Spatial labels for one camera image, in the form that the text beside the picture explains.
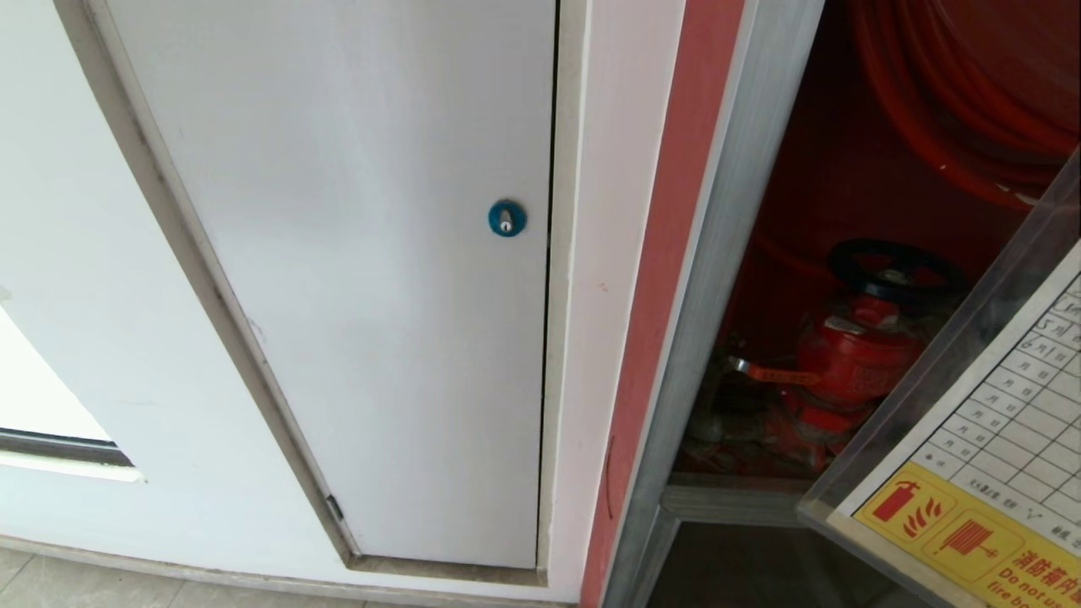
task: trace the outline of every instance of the inspection chart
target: inspection chart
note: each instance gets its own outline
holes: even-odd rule
[[[1081,244],[840,511],[991,606],[1081,602]]]

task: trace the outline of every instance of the fire extinguisher icon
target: fire extinguisher icon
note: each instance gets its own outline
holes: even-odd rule
[[[875,517],[878,517],[882,521],[889,521],[902,507],[908,504],[908,501],[916,497],[912,490],[920,489],[920,486],[916,481],[897,481],[896,486],[897,489],[882,501],[882,504],[873,512]]]

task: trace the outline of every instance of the yellow label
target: yellow label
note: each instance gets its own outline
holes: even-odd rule
[[[1063,548],[911,462],[855,518],[993,608],[1072,608],[1081,565]]]

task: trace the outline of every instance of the white access panel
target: white access panel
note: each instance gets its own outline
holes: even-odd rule
[[[361,552],[534,567],[555,1],[108,4]]]

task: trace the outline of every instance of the red wall stripe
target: red wall stripe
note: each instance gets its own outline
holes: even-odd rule
[[[743,0],[688,0],[683,13],[582,582],[584,608],[598,606],[612,560],[743,8]]]

